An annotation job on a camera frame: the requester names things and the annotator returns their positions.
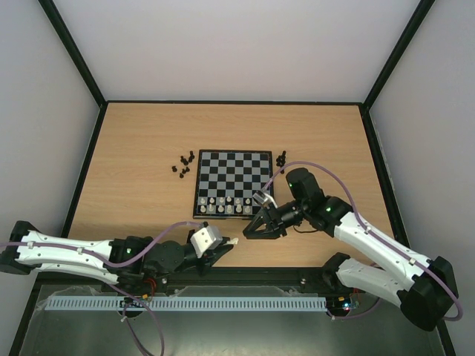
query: chess board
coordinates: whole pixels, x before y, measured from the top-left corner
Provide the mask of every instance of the chess board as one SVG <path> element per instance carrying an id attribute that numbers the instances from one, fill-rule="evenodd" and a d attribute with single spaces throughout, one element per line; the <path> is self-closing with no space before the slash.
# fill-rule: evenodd
<path id="1" fill-rule="evenodd" d="M 270 177 L 270 151 L 200 150 L 193 218 L 253 218 L 261 207 L 252 195 Z"/>

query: wooden surface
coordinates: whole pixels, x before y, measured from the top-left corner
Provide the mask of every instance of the wooden surface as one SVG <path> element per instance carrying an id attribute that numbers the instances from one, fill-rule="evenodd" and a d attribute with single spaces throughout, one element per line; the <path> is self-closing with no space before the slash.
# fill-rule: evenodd
<path id="1" fill-rule="evenodd" d="M 183 179 L 171 167 L 181 168 L 180 156 L 190 150 L 197 155 L 200 149 L 269 150 L 274 161 L 286 150 L 287 162 L 317 162 L 343 179 L 366 219 L 391 232 L 356 106 L 114 103 L 108 106 L 69 237 L 156 236 L 172 223 L 191 220 L 197 159 Z M 326 194 L 344 198 L 329 176 L 309 169 Z M 278 204 L 292 200 L 284 175 L 275 182 L 275 199 Z M 223 236 L 240 238 L 216 266 L 322 266 L 336 252 L 368 262 L 324 233 L 290 229 L 278 240 L 246 240 L 244 220 L 209 222 Z M 184 243 L 187 231 L 175 229 L 166 240 Z"/>

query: purple cable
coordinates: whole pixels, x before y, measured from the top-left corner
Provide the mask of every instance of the purple cable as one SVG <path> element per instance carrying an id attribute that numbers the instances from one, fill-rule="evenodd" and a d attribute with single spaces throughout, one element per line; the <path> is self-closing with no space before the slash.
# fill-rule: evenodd
<path id="1" fill-rule="evenodd" d="M 140 353 L 143 355 L 143 356 L 153 356 L 153 354 L 147 350 L 145 348 L 144 345 L 142 345 L 142 343 L 140 342 L 137 334 L 135 334 L 135 331 L 134 329 L 132 328 L 132 325 L 130 323 L 130 321 L 128 321 L 128 318 L 127 316 L 125 315 L 126 311 L 127 311 L 127 308 L 131 305 L 132 303 L 127 303 L 124 307 L 124 310 L 122 311 L 122 316 L 125 318 L 125 324 L 127 325 L 128 327 L 128 330 L 131 332 L 132 334 L 132 339 L 134 340 L 135 342 L 135 346 L 139 349 Z"/>
<path id="2" fill-rule="evenodd" d="M 117 288 L 116 286 L 112 285 L 112 284 L 108 284 L 109 287 L 111 287 L 114 291 L 116 291 L 117 293 L 120 293 L 120 294 L 123 294 L 125 295 L 126 297 L 129 297 L 131 298 L 132 300 L 135 300 L 137 303 L 139 303 L 143 308 L 145 308 L 145 310 L 150 314 L 151 318 L 154 320 L 155 322 L 155 325 L 157 326 L 157 329 L 158 329 L 158 334 L 160 336 L 160 342 L 162 343 L 162 351 L 160 352 L 160 356 L 163 356 L 165 354 L 165 340 L 163 338 L 163 330 L 162 330 L 162 326 L 160 325 L 160 322 L 158 321 L 157 317 L 155 316 L 155 314 L 153 313 L 153 311 L 147 306 L 146 303 L 144 303 L 143 301 L 141 301 L 139 298 L 136 298 L 134 297 L 132 294 L 129 294 L 127 293 L 126 291 L 123 291 L 122 289 L 120 288 Z M 134 330 L 132 329 L 131 327 L 131 331 L 132 331 L 132 337 L 134 338 L 134 342 L 136 343 L 137 347 L 139 348 L 140 352 L 142 352 L 143 355 L 145 356 L 148 356 L 146 353 L 144 354 L 144 352 L 149 352 L 145 349 L 145 347 L 143 347 L 143 345 L 141 344 L 141 342 L 139 341 L 139 339 L 137 338 L 137 336 L 135 335 L 135 332 Z"/>
<path id="3" fill-rule="evenodd" d="M 356 204 L 355 204 L 355 200 L 353 199 L 350 191 L 348 190 L 347 186 L 343 183 L 343 181 L 338 178 L 338 176 L 336 176 L 333 172 L 329 171 L 328 169 L 326 169 L 324 166 L 322 165 L 317 165 L 316 163 L 312 163 L 312 162 L 307 162 L 307 161 L 295 161 L 295 162 L 291 162 L 291 163 L 288 163 L 286 164 L 284 167 L 280 168 L 277 172 L 274 173 L 274 175 L 271 177 L 271 179 L 269 179 L 269 181 L 265 184 L 264 188 L 265 189 L 268 189 L 269 186 L 272 184 L 272 182 L 274 181 L 274 179 L 276 178 L 276 176 L 281 172 L 283 171 L 284 169 L 290 167 L 291 165 L 311 165 L 312 167 L 315 167 L 315 168 L 318 168 L 320 170 L 322 170 L 323 172 L 325 172 L 326 174 L 329 174 L 334 180 L 336 180 L 338 182 L 338 184 L 343 188 L 345 194 L 347 195 L 348 197 L 348 200 L 350 201 L 350 204 L 351 206 L 353 207 L 353 212 L 355 213 L 355 218 L 356 220 L 358 221 L 358 223 L 361 225 L 361 226 L 365 226 L 366 227 L 366 224 L 363 222 L 363 219 L 360 217 L 359 213 L 358 213 L 358 209 L 356 208 Z M 381 238 L 378 234 L 376 234 L 374 231 L 371 231 L 371 230 L 366 230 L 366 232 L 371 235 L 372 237 L 374 237 L 375 239 L 377 239 L 380 243 L 382 243 L 383 245 L 385 245 L 386 247 L 390 248 L 391 250 L 393 250 L 394 252 L 396 252 L 397 254 L 399 254 L 401 257 L 405 258 L 406 260 L 410 260 L 410 257 L 404 253 L 403 251 L 399 250 L 397 247 L 391 245 L 389 242 L 387 242 L 386 240 L 384 240 L 383 238 Z M 445 293 L 447 293 L 447 295 L 452 299 L 453 303 L 455 304 L 455 306 L 457 307 L 457 315 L 455 317 L 443 317 L 444 320 L 446 321 L 458 321 L 460 319 L 462 319 L 462 316 L 463 316 L 463 309 L 462 309 L 462 304 L 459 302 L 459 299 L 455 296 L 455 294 L 450 290 L 450 288 L 447 287 L 447 285 L 439 278 L 437 277 L 429 268 L 425 267 L 424 265 L 422 265 L 419 261 L 416 261 L 415 262 L 415 265 L 418 266 L 421 270 L 423 270 L 425 273 L 427 273 L 429 276 L 431 276 L 445 291 Z"/>

